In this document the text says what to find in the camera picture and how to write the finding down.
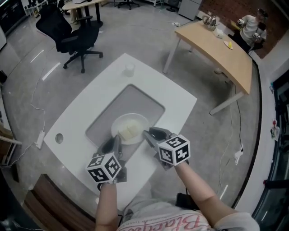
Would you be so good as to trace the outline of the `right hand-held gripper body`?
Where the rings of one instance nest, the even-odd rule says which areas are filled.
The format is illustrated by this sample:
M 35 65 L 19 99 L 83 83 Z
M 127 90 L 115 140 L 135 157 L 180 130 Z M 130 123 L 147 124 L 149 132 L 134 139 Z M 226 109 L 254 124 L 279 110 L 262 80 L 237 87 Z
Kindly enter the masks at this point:
M 190 141 L 183 135 L 171 132 L 168 139 L 159 139 L 154 158 L 161 164 L 165 171 L 179 165 L 182 162 L 188 162 L 191 156 Z

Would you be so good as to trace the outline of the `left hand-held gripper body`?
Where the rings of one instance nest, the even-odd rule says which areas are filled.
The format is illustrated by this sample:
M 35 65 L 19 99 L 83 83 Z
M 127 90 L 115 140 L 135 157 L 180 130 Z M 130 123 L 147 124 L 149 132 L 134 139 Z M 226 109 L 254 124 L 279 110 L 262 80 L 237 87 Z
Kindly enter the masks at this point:
M 110 153 L 101 153 L 101 146 L 93 154 L 86 171 L 97 184 L 97 189 L 105 183 L 122 183 L 127 181 L 126 162 L 113 150 Z

